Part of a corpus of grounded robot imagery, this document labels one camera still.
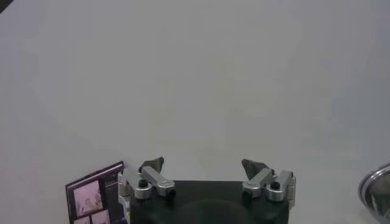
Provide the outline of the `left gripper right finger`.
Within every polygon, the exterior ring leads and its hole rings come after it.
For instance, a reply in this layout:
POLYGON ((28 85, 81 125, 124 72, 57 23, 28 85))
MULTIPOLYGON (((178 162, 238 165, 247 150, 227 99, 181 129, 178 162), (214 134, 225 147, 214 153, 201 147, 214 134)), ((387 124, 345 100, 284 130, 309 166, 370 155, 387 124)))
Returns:
POLYGON ((269 201, 294 201, 296 198, 296 176, 290 170, 275 173, 265 163, 242 159, 241 165, 248 177, 242 183, 245 200, 259 198, 262 193, 269 201))

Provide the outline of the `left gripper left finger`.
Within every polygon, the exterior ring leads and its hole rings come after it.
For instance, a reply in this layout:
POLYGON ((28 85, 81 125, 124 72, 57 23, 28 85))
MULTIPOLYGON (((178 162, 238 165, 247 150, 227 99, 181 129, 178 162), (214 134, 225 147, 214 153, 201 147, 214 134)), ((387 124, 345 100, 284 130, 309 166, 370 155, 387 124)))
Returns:
POLYGON ((118 197, 125 199, 133 195, 137 200, 147 200, 151 198, 153 189, 161 197, 175 197, 175 182, 161 174, 164 162, 161 156, 144 161, 138 169, 124 165, 118 173, 118 197))

